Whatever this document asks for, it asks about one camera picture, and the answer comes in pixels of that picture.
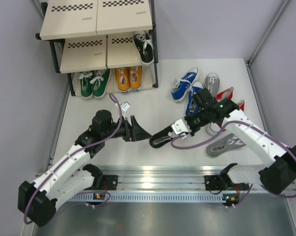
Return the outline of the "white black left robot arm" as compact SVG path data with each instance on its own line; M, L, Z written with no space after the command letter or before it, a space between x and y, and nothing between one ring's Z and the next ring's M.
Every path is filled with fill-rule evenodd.
M19 186L18 210L24 215L24 223L46 225L65 202L86 189L100 191L104 199L103 172L89 161L113 138L138 142L150 139L151 135L134 116L120 117L114 122L108 110L96 112L89 128L55 165L32 182L24 181Z

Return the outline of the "green sneaker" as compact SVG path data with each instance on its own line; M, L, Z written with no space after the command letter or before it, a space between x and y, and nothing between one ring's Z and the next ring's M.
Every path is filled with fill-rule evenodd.
M92 71L84 71L79 75L80 85L81 85L81 96L85 99L92 97L92 84L90 83L93 79Z
M95 98L100 99L105 95L110 78L110 69L96 71L94 78L90 81L93 87L92 94Z

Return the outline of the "black sneaker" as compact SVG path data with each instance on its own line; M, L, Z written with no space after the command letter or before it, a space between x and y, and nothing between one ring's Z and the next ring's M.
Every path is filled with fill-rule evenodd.
M184 137L187 132L179 131L178 134L174 132L171 126L167 126L163 130L154 134L150 140L149 144L152 148L161 148L165 144L170 143L172 140L176 140Z
M141 63L149 66L154 62L153 43L150 36L145 31L135 31L133 42L140 54Z

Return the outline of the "orange sneaker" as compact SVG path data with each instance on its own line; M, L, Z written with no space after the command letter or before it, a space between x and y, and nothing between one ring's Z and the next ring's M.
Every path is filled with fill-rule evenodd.
M129 83L132 90L139 90L142 86L142 66L128 68Z
M130 90L128 67L115 68L115 77L120 92L128 92Z

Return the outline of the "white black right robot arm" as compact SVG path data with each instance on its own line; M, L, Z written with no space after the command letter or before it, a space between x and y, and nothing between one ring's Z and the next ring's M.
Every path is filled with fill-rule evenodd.
M201 127L216 123L222 130L237 136L261 160L261 164L230 164L222 171L220 183L233 189L238 183L258 184L272 194L281 194L296 180L296 146L275 140L254 122L235 102L220 101L204 89L193 96L199 112L180 118L173 124L178 135L194 135Z

